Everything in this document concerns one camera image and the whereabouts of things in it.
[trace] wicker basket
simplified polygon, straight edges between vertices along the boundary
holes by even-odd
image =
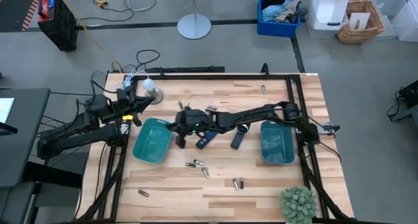
[[[337,33],[340,42],[344,44],[360,44],[374,38],[385,30],[378,10],[371,0],[350,0],[347,5],[347,15],[353,12],[370,13],[370,19],[367,22],[366,29],[364,31],[354,31],[347,24]]]

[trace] green succulent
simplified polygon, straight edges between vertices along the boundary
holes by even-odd
[[[290,187],[281,192],[281,212],[292,224],[312,224],[318,207],[316,198],[306,187]]]

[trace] round metal base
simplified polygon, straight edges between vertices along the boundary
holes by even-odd
[[[202,14],[189,14],[177,23],[178,32],[187,39],[205,37],[212,27],[210,20]]]
[[[158,104],[158,103],[160,103],[163,100],[164,93],[159,88],[154,88],[154,90],[157,93],[157,96],[152,96],[152,97],[155,97],[155,99],[154,99],[154,101],[152,101],[151,104]],[[146,91],[145,92],[145,97],[151,97],[150,92]]]

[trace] teal bowl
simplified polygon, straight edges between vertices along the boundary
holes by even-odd
[[[168,123],[155,118],[147,119],[133,147],[133,156],[150,163],[162,162],[172,136],[172,132],[165,127]]]
[[[286,165],[295,160],[292,129],[273,121],[261,124],[261,153],[263,160],[272,165]]]

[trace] white ball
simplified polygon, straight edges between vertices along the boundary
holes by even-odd
[[[152,81],[152,79],[150,79],[150,78],[147,78],[143,81],[142,87],[146,91],[151,91],[154,88],[154,81]]]

